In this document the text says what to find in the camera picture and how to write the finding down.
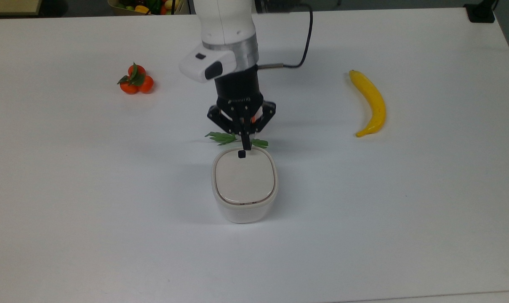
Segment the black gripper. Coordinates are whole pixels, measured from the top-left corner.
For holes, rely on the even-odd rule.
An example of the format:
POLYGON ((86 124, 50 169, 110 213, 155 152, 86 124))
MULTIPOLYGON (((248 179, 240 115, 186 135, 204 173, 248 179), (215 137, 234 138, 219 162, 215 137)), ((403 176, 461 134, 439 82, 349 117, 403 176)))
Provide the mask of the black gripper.
POLYGON ((254 135, 273 118, 276 105, 264 101, 259 88, 258 67, 218 77, 215 85, 217 106, 210 107, 207 116, 222 132, 209 132, 207 137, 220 146, 241 141, 243 150, 251 150, 252 146, 266 149, 269 143, 254 138, 254 135))

